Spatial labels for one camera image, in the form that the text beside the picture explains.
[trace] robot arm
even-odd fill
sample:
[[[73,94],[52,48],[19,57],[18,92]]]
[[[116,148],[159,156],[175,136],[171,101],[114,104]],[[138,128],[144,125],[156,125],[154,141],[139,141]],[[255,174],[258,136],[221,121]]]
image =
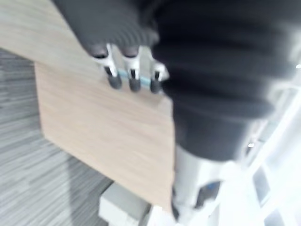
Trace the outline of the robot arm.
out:
[[[298,0],[54,0],[83,48],[153,47],[173,100],[172,207],[183,223],[218,196],[270,95],[295,74]]]

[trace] light wood tabletop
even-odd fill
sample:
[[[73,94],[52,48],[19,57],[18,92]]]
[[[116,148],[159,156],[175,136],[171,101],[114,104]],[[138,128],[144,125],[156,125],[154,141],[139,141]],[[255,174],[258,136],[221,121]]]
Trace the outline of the light wood tabletop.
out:
[[[41,126],[54,144],[169,210],[170,101],[115,91],[49,0],[0,0],[0,48],[35,62]]]

